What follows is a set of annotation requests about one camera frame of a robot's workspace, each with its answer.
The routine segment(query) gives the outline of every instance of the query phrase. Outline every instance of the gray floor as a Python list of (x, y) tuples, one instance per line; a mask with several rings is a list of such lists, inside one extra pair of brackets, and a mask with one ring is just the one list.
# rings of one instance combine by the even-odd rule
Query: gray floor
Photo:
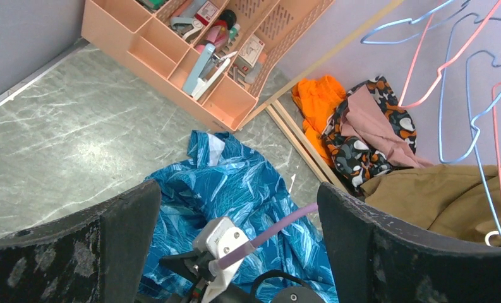
[[(264, 95), (285, 83), (275, 71)], [(89, 45), (0, 107), (0, 237), (100, 203), (186, 159), (193, 129), (207, 130)], [(317, 178), (268, 114), (236, 137), (293, 185), (295, 203), (315, 201)]]

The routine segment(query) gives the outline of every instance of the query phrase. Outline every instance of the small box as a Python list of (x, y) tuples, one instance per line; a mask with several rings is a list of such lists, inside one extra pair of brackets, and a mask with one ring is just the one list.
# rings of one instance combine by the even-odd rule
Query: small box
[(237, 65), (242, 73), (248, 74), (254, 68), (264, 47), (265, 43), (256, 37), (256, 35), (250, 36), (243, 48), (239, 51), (239, 55), (235, 59), (234, 64)]
[(207, 26), (212, 20), (215, 14), (219, 11), (218, 7), (216, 7), (210, 1), (206, 1), (202, 7), (196, 12), (195, 18), (200, 20), (202, 24)]

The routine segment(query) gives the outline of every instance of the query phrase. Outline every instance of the light blue stapler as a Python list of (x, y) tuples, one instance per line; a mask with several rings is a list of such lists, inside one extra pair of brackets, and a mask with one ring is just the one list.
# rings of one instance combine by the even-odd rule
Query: light blue stapler
[[(200, 57), (198, 57), (196, 64), (193, 66), (189, 77), (187, 77), (187, 80), (183, 84), (182, 91), (196, 100), (198, 100), (217, 80), (220, 74), (228, 68), (231, 58), (237, 54), (237, 52), (232, 52), (226, 56), (217, 57), (213, 53), (214, 51), (215, 46), (213, 44), (207, 44), (205, 46), (204, 50), (200, 54)], [(211, 78), (206, 80), (205, 77), (215, 66), (219, 67)]]

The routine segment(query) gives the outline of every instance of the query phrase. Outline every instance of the blue hanger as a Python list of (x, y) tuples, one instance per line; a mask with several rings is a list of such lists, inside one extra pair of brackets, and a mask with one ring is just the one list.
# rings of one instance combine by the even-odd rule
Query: blue hanger
[[(406, 38), (406, 39), (403, 39), (403, 40), (399, 40), (399, 41), (368, 41), (368, 39), (376, 34), (377, 32), (380, 32), (381, 30), (383, 30), (384, 28), (388, 28), (388, 27), (394, 27), (396, 25), (399, 25), (399, 24), (403, 24), (403, 23), (408, 23), (409, 25), (412, 25), (412, 24), (416, 24), (418, 22), (421, 22), (423, 21), (424, 19), (428, 18), (430, 15), (432, 15), (433, 13), (441, 10), (442, 8), (450, 5), (451, 3), (453, 3), (454, 1), (456, 0), (447, 0), (446, 2), (440, 4), (439, 6), (437, 6), (436, 8), (433, 8), (431, 9), (429, 12), (427, 12), (425, 15), (419, 17), (418, 19), (415, 19), (413, 20), (412, 18), (407, 18), (407, 19), (403, 19), (403, 20), (397, 20), (397, 21), (393, 21), (393, 22), (390, 22), (390, 23), (386, 23), (384, 25), (381, 25), (379, 27), (377, 27), (376, 29), (370, 31), (367, 35), (365, 35), (361, 40), (360, 40), (360, 43), (362, 44), (379, 44), (379, 45), (393, 45), (393, 44), (401, 44), (403, 42), (406, 42), (408, 40), (411, 40), (419, 35), (421, 35), (421, 33), (423, 31), (420, 31), (418, 33), (415, 33), (414, 35)], [(440, 25), (444, 24), (445, 22), (448, 22), (449, 20), (451, 20), (453, 17), (455, 17), (456, 15), (458, 15), (461, 11), (463, 11), (464, 9), (466, 9), (466, 6), (468, 6), (468, 4), (470, 3), (471, 0), (464, 0), (464, 2), (461, 4), (461, 8), (456, 11), (455, 13), (453, 13), (451, 16), (447, 17), (446, 19), (432, 25), (431, 27), (429, 27), (428, 30), (432, 30), (433, 28), (436, 28), (436, 27), (439, 27)]]
[[(453, 25), (453, 28), (451, 30), (450, 37), (449, 37), (449, 44), (447, 46), (447, 53), (445, 55), (446, 61), (449, 60), (451, 44), (452, 44), (453, 34), (454, 34), (454, 30), (456, 28), (456, 25), (458, 23), (460, 23), (462, 20), (465, 20), (469, 16), (476, 17), (475, 20), (473, 21), (474, 24), (478, 24), (478, 23), (481, 23), (483, 21), (483, 19), (480, 18), (479, 14), (470, 13), (470, 14), (467, 14), (466, 16), (462, 17), (461, 19), (459, 19)], [(490, 20), (501, 21), (501, 18), (490, 18)], [(472, 58), (474, 58), (480, 54), (488, 54), (492, 58), (492, 62), (491, 62), (492, 67), (501, 68), (501, 64), (499, 64), (497, 62), (497, 57), (494, 54), (492, 54), (491, 52), (489, 52), (488, 50), (479, 50), (479, 51), (475, 52), (474, 54), (471, 54), (466, 59), (466, 104), (468, 107), (468, 119), (470, 121), (469, 127), (470, 127), (472, 142), (471, 142), (470, 146), (468, 147), (468, 150), (466, 151), (466, 153), (464, 153), (462, 156), (460, 156), (459, 158), (457, 158), (455, 160), (444, 160), (444, 157), (442, 155), (442, 104), (444, 101), (445, 76), (447, 74), (447, 69), (444, 69), (444, 71), (442, 73), (442, 86), (440, 89), (440, 101), (439, 101), (439, 105), (438, 105), (438, 157), (442, 163), (456, 163), (458, 161), (464, 160), (472, 152), (472, 150), (474, 151), (477, 166), (479, 168), (479, 172), (481, 175), (481, 181), (483, 183), (486, 198), (488, 200), (488, 204), (490, 207), (490, 211), (492, 212), (492, 217), (494, 219), (494, 222), (496, 223), (496, 228), (498, 230), (498, 233), (501, 236), (501, 226), (499, 224), (499, 219), (498, 219), (498, 216), (497, 216), (497, 213), (496, 213), (493, 201), (492, 201), (492, 197), (490, 196), (490, 191), (488, 190), (488, 184), (486, 183), (485, 171), (483, 170), (483, 166), (481, 164), (481, 156), (480, 156), (479, 150), (477, 148), (477, 140), (479, 139), (479, 135), (481, 134), (481, 129), (475, 125), (475, 122), (480, 117), (489, 113), (489, 111), (491, 111), (494, 108), (494, 106), (497, 104), (497, 102), (501, 99), (501, 92), (496, 96), (496, 98), (494, 100), (492, 100), (492, 102), (489, 104), (489, 106), (484, 111), (482, 111), (479, 114), (477, 114), (476, 116), (472, 117), (471, 96), (470, 96), (470, 90), (469, 90), (469, 80), (470, 80), (469, 67), (470, 67), (470, 62), (471, 62)]]

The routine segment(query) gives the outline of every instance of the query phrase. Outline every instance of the brown jacket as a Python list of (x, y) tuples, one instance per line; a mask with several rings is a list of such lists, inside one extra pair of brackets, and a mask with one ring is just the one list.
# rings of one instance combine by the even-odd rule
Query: brown jacket
[[(483, 169), (501, 224), (497, 168)], [(370, 179), (362, 190), (369, 205), (441, 235), (484, 243), (486, 233), (496, 230), (476, 166), (399, 170)], [(501, 246), (501, 238), (492, 237), (491, 243)]]

